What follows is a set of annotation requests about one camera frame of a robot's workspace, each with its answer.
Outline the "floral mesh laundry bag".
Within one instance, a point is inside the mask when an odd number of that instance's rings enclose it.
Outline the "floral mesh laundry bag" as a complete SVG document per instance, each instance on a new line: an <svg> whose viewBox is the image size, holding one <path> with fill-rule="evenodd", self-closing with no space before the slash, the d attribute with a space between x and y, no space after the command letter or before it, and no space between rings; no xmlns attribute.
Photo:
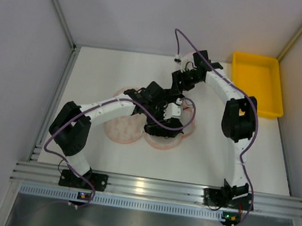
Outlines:
<svg viewBox="0 0 302 226"><path fill-rule="evenodd" d="M167 138L146 133L144 131L145 123L146 116L136 114L107 121L103 124L103 128L107 138L116 143L131 144L144 138L149 145L158 150L168 150L177 147L183 139L191 136L196 129L195 122L191 121L191 124L176 137Z"/></svg>

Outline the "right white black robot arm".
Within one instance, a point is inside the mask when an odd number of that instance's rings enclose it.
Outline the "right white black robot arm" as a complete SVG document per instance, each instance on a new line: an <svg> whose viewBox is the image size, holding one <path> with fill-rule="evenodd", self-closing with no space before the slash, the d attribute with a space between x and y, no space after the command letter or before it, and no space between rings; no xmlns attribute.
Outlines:
<svg viewBox="0 0 302 226"><path fill-rule="evenodd" d="M253 209L254 189L247 174L246 153L258 133L257 100L246 95L227 77L219 62L212 62L206 50L186 56L176 54L179 65L173 73L173 88L189 91L197 83L210 86L224 104L221 129L227 138L227 157L224 184L212 198L219 207L242 206L247 213Z"/></svg>

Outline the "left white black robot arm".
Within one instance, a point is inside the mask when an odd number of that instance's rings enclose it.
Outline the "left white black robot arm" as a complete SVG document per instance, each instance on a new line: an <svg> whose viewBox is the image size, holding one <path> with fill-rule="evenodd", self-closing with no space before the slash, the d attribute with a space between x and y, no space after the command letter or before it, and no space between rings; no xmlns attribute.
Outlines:
<svg viewBox="0 0 302 226"><path fill-rule="evenodd" d="M62 150L59 157L67 164L69 172L93 189L92 169L82 151L86 146L91 127L119 118L143 114L144 131L158 137L174 138L183 132L181 122L183 96L180 92L163 89L151 82L141 89L129 89L106 101L79 105L67 102L50 125L50 141Z"/></svg>

